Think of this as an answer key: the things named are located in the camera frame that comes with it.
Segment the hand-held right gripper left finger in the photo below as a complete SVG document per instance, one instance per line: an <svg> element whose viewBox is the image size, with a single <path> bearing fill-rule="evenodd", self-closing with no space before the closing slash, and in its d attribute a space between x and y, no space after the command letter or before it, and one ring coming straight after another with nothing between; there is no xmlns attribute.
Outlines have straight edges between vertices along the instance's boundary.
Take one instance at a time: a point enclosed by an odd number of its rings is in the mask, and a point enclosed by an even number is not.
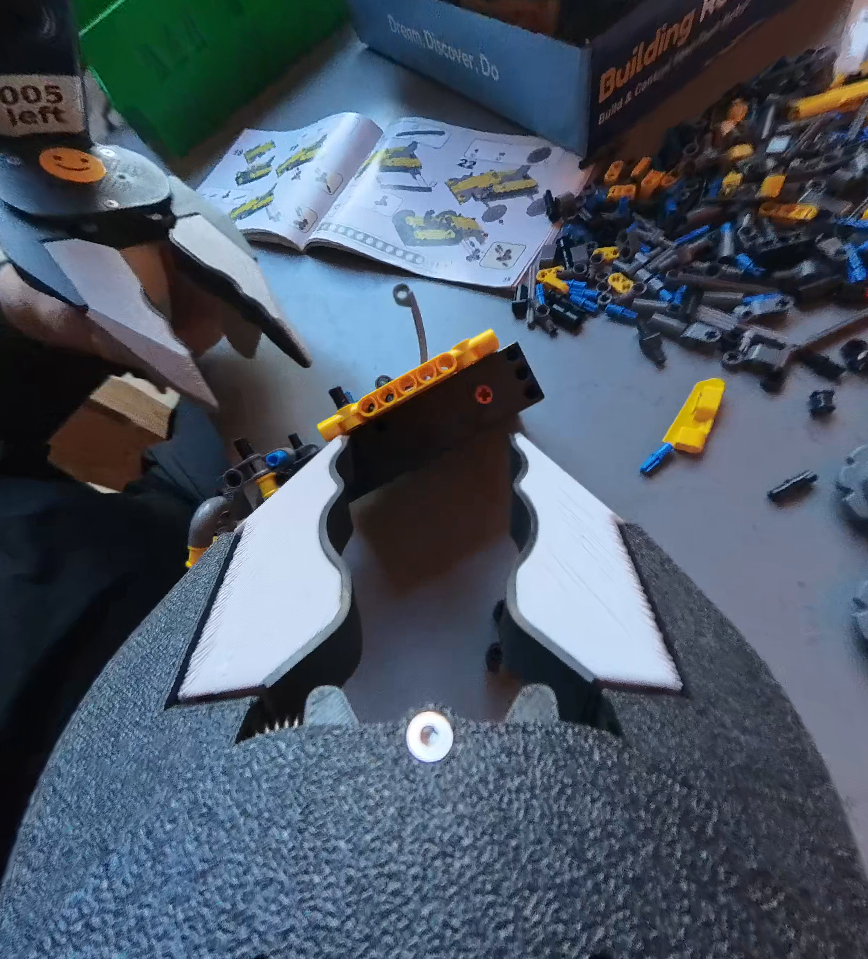
<svg viewBox="0 0 868 959"><path fill-rule="evenodd" d="M236 532L180 678L180 701L271 689L344 632L359 633L343 553L354 531L350 438L332 439Z"/></svg>

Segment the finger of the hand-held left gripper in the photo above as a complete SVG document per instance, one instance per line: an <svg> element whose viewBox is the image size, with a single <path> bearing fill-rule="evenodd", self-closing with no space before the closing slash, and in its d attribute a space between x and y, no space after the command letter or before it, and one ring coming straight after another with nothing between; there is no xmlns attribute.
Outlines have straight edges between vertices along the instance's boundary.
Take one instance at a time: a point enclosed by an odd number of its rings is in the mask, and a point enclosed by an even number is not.
<svg viewBox="0 0 868 959"><path fill-rule="evenodd" d="M148 298L121 253L84 240L44 245L88 308L95 326L128 353L153 381L216 411L217 401L188 347Z"/></svg>
<svg viewBox="0 0 868 959"><path fill-rule="evenodd" d="M180 272L221 305L224 333L239 354L254 357L265 338L297 366L312 366L308 347L282 316L251 246L236 230L221 229L203 213L189 213L175 220L168 242Z"/></svg>

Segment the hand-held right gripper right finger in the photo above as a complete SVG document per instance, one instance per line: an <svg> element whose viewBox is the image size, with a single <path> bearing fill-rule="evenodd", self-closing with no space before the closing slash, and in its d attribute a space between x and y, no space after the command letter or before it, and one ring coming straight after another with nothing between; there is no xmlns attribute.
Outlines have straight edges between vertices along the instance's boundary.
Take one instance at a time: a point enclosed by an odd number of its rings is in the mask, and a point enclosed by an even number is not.
<svg viewBox="0 0 868 959"><path fill-rule="evenodd" d="M510 454L512 625L583 681L681 691L624 522L524 434Z"/></svg>

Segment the yellow black toy vehicle model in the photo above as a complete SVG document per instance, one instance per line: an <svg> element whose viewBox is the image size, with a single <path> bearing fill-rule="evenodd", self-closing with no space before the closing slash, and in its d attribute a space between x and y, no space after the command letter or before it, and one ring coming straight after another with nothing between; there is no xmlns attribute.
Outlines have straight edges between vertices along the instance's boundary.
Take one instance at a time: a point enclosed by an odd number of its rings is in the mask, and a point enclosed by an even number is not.
<svg viewBox="0 0 868 959"><path fill-rule="evenodd" d="M190 522L188 569L221 534L235 530L333 440L348 442L346 489L356 500L544 399L518 342L502 346L488 329L431 354L413 291L398 284L393 299L412 314L420 363L398 377L379 377L357 400L341 388L332 389L336 410L317 426L321 445L293 434L285 446L259 453L247 440L236 439L235 464L223 473L217 495L205 500Z"/></svg>

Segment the grey desk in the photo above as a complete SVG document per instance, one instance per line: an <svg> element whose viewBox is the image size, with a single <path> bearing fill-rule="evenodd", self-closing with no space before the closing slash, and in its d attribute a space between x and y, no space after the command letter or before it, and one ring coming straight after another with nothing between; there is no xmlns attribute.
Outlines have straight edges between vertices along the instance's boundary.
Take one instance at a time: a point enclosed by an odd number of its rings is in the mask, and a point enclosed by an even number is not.
<svg viewBox="0 0 868 959"><path fill-rule="evenodd" d="M868 957L868 880L763 662L637 526L511 439L501 723L360 724L313 689L235 739L227 693L135 728L164 761L84 893L92 957Z"/></svg>

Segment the person's left hand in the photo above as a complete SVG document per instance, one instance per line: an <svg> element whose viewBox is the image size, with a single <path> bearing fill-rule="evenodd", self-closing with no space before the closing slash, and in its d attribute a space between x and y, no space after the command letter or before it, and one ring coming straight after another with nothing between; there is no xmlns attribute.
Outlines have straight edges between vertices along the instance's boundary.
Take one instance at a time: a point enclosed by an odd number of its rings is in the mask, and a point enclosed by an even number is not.
<svg viewBox="0 0 868 959"><path fill-rule="evenodd" d="M131 246L120 252L176 338L199 359L225 338L226 326L237 316L229 304L193 283L179 269L174 253L164 243ZM141 371L137 359L95 329L86 315L29 286L9 263L0 265L0 307L12 326L35 341L96 355L132 373Z"/></svg>

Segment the white instruction booklet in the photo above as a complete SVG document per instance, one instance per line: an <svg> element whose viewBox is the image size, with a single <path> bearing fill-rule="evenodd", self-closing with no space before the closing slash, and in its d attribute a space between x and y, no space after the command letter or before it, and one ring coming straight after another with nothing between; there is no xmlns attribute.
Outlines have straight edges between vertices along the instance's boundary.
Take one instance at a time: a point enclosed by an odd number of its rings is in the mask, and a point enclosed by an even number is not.
<svg viewBox="0 0 868 959"><path fill-rule="evenodd" d="M581 158L540 138L344 112L245 129L198 192L255 243L332 247L419 277L512 290L553 237L544 197Z"/></svg>

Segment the green plastic bin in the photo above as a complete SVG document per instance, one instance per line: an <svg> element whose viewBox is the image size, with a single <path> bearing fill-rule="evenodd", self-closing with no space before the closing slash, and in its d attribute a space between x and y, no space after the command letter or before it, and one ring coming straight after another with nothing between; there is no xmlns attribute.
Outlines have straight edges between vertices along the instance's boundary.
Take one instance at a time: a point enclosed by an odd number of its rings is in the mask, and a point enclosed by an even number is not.
<svg viewBox="0 0 868 959"><path fill-rule="evenodd" d="M182 157L347 19L343 1L74 1L81 51L116 113Z"/></svg>

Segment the yellow panel piece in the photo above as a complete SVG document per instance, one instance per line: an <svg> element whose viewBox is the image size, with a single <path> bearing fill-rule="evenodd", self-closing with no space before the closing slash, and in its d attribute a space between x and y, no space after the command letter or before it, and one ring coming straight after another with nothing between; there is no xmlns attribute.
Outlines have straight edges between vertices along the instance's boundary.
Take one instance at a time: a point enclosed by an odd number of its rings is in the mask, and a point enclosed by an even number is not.
<svg viewBox="0 0 868 959"><path fill-rule="evenodd" d="M726 382L720 378L697 382L668 427L663 443L681 453L701 455L713 430L725 391Z"/></svg>

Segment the person's dark clothed body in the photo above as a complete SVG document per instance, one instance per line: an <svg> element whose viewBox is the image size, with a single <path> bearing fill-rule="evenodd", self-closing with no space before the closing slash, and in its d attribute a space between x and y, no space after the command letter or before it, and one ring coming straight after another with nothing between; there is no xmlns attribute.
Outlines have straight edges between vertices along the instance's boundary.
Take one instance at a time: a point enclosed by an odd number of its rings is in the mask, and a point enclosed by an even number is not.
<svg viewBox="0 0 868 959"><path fill-rule="evenodd" d="M103 666L185 571L188 524L227 465L176 437L104 494L41 447L0 458L0 878L47 755Z"/></svg>

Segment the blue cardboard toy box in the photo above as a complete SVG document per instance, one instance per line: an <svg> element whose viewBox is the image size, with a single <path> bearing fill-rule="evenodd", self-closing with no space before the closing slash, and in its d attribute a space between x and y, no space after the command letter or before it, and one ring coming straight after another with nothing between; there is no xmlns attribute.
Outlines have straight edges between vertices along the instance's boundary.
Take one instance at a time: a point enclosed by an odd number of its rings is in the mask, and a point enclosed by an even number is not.
<svg viewBox="0 0 868 959"><path fill-rule="evenodd" d="M847 1L347 3L371 51L580 156L660 136L778 58L837 45Z"/></svg>

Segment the pile of mixed brick parts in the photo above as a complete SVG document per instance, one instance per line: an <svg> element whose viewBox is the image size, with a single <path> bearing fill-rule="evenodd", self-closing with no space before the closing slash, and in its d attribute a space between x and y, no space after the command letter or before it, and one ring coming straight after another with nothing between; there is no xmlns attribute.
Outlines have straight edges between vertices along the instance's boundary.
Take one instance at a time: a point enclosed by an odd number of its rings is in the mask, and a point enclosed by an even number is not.
<svg viewBox="0 0 868 959"><path fill-rule="evenodd" d="M813 335L858 313L868 286L868 221L780 197L793 130L785 108L868 74L835 53L783 57L704 113L667 130L641 161L601 164L576 195L544 197L554 243L512 296L512 314L551 337L603 317L637 332L664 366L667 338L749 369L764 390L789 364L835 381L841 350L800 360Z"/></svg>

